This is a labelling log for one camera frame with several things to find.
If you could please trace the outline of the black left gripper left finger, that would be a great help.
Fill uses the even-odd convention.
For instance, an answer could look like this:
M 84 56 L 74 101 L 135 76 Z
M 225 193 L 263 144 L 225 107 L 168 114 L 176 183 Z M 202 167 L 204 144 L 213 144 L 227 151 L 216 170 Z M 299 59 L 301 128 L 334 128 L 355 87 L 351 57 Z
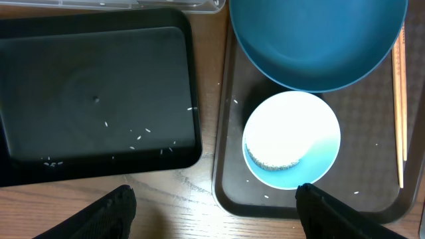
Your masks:
M 35 239 L 128 239 L 137 201 L 129 185 L 121 185 Z

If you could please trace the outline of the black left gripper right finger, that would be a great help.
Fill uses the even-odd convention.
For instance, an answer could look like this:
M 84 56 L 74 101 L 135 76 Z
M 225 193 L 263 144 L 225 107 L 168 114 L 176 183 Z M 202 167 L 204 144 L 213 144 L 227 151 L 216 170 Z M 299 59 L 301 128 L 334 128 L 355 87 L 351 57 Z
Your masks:
M 313 184 L 296 191 L 296 209 L 307 239 L 403 239 Z

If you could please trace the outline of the light blue bowl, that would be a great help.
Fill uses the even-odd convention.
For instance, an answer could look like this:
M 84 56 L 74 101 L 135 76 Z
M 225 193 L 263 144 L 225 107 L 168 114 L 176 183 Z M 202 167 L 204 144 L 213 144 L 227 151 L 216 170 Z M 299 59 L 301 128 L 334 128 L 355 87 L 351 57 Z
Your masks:
M 287 91 L 264 100 L 249 116 L 242 154 L 262 183 L 295 190 L 332 168 L 341 145 L 337 116 L 320 97 Z

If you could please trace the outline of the dark blue plate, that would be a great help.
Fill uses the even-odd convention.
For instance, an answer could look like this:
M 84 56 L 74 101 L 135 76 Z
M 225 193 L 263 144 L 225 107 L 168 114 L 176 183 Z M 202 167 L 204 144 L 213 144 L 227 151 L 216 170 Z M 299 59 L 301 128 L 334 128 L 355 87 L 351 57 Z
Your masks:
M 407 0 L 231 0 L 230 18 L 252 64 L 279 85 L 330 92 L 370 74 L 404 23 Z

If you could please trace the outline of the wooden chopstick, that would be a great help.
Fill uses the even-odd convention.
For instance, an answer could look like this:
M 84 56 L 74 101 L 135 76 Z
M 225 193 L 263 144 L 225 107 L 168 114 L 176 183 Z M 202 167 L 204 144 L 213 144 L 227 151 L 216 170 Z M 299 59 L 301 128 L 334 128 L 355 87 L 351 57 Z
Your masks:
M 405 31 L 402 26 L 399 34 L 399 53 L 400 53 L 400 86 L 402 97 L 402 136 L 403 136 L 403 160 L 407 161 L 407 82 L 406 82 L 406 45 L 405 45 Z
M 394 132 L 396 141 L 396 162 L 398 173 L 398 184 L 404 188 L 403 170 L 403 137 L 402 137 L 402 100 L 400 89 L 400 53 L 399 39 L 396 39 L 392 48 L 392 88 L 394 104 Z

